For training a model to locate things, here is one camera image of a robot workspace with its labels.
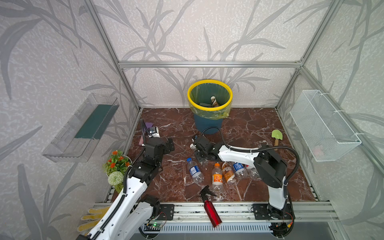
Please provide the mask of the green plastic bottle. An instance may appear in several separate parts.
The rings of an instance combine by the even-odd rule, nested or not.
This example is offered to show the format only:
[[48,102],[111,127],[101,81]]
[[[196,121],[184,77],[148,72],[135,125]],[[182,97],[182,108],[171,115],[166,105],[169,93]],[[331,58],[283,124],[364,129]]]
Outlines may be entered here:
[[211,104],[206,104],[206,103],[199,103],[199,105],[201,107],[205,107],[205,108],[212,108],[213,107]]

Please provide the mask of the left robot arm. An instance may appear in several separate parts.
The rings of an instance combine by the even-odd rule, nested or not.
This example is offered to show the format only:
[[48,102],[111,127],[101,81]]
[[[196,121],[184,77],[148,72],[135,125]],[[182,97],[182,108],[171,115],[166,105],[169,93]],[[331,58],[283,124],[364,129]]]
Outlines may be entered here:
[[86,236],[79,235],[79,240],[129,240],[145,221],[160,214],[159,199],[143,193],[162,169],[163,157],[175,146],[172,139],[162,139],[157,128],[140,122],[143,148],[124,174],[123,190],[96,226]]

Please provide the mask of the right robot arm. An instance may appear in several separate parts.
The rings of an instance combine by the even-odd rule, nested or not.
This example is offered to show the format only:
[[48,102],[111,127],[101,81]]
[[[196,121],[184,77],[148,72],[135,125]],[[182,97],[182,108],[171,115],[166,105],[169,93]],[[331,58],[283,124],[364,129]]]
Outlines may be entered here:
[[[224,137],[219,143],[213,143],[204,136],[210,129],[220,128],[212,126],[205,129],[199,136],[196,136],[192,145],[200,158],[214,162],[233,162],[254,167],[261,180],[268,186],[269,202],[267,206],[268,215],[272,219],[283,217],[286,212],[289,191],[287,189],[290,179],[295,175],[300,166],[300,157],[296,150],[287,146],[268,146],[261,148],[240,148],[230,146]],[[278,149],[284,149],[295,155],[296,163],[290,174],[287,174],[287,164],[277,153]]]

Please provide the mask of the orange label bottle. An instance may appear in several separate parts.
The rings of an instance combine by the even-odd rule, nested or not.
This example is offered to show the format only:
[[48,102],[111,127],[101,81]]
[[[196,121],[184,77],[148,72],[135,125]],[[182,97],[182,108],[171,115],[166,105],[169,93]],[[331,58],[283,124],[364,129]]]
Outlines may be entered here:
[[212,170],[212,188],[215,193],[221,193],[224,190],[223,171],[219,163],[215,163]]

